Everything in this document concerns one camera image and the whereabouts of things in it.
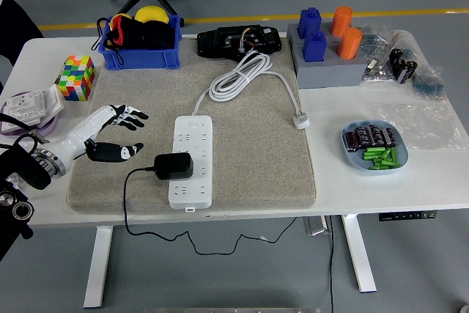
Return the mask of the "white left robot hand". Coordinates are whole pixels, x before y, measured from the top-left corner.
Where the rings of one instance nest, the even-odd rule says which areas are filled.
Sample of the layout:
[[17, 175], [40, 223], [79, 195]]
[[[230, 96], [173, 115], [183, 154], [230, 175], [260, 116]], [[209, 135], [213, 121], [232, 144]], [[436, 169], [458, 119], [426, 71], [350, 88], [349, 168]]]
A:
[[57, 157], [61, 174], [66, 174], [70, 171], [73, 160], [86, 152], [85, 142], [95, 140], [107, 125], [120, 125], [136, 130], [144, 127], [142, 119], [148, 119], [148, 116], [132, 106], [102, 106], [76, 125], [64, 138], [47, 144], [45, 148]]

